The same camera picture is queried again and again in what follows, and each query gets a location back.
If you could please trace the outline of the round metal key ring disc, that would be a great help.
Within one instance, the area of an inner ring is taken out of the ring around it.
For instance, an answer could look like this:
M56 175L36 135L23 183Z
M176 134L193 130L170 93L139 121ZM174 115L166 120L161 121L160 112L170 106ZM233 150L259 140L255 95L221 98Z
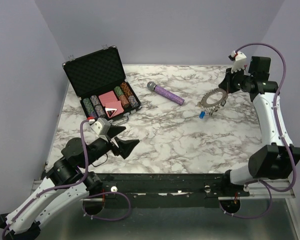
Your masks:
M221 89L215 88L203 95L197 106L209 116L212 116L222 108L228 99L228 93Z

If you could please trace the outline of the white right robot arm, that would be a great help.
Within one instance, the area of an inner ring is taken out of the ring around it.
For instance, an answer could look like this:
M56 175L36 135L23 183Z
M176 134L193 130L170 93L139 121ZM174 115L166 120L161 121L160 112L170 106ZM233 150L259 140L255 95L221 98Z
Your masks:
M118 165L121 173L246 171L250 156L263 146L292 143L287 131L275 126L272 94L252 102L237 92L213 115L199 117L198 102L223 80L225 66L127 65L125 70L142 107L120 135L140 141Z

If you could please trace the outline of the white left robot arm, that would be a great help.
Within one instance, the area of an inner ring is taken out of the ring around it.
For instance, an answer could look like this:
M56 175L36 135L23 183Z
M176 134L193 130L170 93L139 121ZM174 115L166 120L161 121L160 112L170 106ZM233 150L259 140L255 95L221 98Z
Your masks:
M66 206L102 192L102 181L89 171L89 165L109 151L126 158L129 154L117 135L126 127L94 123L98 138L86 144L84 134L69 140L61 151L63 157L47 172L37 189L17 209L0 214L4 240L34 240L53 215Z

